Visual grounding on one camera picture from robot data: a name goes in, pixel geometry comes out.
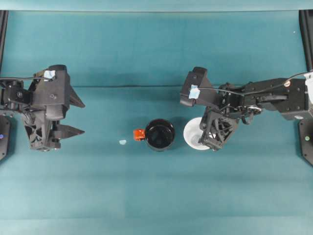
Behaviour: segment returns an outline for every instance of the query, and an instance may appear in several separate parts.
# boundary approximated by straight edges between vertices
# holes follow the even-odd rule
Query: teal tablecloth
[[[63,123],[86,133],[41,153],[12,120],[0,235],[312,233],[313,168],[300,156],[296,123],[267,111],[241,123],[221,151],[196,151],[182,130],[203,107],[179,105],[180,86],[162,86],[182,84],[193,66],[210,69],[216,84],[304,71],[297,12],[11,12],[2,75],[54,63],[67,64],[86,104]],[[123,85],[149,87],[100,87]],[[157,153],[132,130],[160,117],[177,138]]]

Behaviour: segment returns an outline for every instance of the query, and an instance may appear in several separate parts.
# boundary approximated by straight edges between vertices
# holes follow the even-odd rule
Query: black cable
[[[219,89],[219,88],[214,88],[214,87],[198,87],[198,89],[202,89],[202,90],[215,90],[215,91],[227,92],[227,93],[232,93],[232,94],[237,94],[237,95],[242,95],[242,96],[244,96],[244,93],[233,92],[233,91],[224,90],[224,89]]]

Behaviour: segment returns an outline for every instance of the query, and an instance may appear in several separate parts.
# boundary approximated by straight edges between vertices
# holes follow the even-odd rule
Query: white bowl
[[[208,146],[198,143],[202,136],[203,130],[200,129],[201,117],[191,119],[184,128],[184,139],[186,143],[197,150],[208,150]]]

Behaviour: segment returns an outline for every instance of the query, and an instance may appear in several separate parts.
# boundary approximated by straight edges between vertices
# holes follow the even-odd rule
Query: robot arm
[[[241,87],[225,83],[215,89],[207,79],[207,70],[195,67],[181,89],[180,102],[206,106],[199,143],[216,151],[229,140],[240,120],[250,124],[264,109],[279,111],[287,120],[313,118],[306,80],[292,78],[250,82]]]
[[[29,89],[23,80],[32,80]],[[31,149],[59,149],[61,139],[84,133],[60,124],[70,105],[85,106],[70,85],[65,65],[50,66],[33,78],[2,78],[1,82],[0,115],[21,114]]]

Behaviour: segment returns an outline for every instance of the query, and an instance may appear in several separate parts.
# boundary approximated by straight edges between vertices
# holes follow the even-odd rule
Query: black metal frame
[[[308,71],[313,70],[313,10],[299,11],[303,49]]]
[[[3,50],[4,50],[4,41],[6,26],[8,22],[8,11],[0,11],[0,72],[2,66]]]

